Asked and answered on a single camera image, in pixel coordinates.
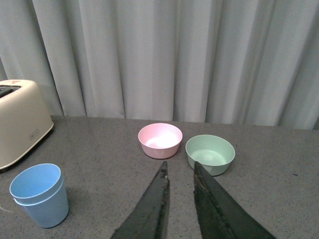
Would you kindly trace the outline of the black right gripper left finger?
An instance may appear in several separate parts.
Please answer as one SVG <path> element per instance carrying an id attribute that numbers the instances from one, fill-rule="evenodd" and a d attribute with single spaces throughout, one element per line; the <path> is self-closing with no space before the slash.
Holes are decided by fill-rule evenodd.
<path id="1" fill-rule="evenodd" d="M 165 239 L 170 203 L 167 162 L 159 167 L 134 210 L 115 230 L 113 239 Z"/>

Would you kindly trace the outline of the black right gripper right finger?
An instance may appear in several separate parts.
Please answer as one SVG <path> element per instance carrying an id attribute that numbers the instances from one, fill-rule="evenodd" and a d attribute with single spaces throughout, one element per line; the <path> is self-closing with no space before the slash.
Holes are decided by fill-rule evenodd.
<path id="1" fill-rule="evenodd" d="M 273 239 L 223 187 L 196 162 L 194 201 L 204 239 Z"/>

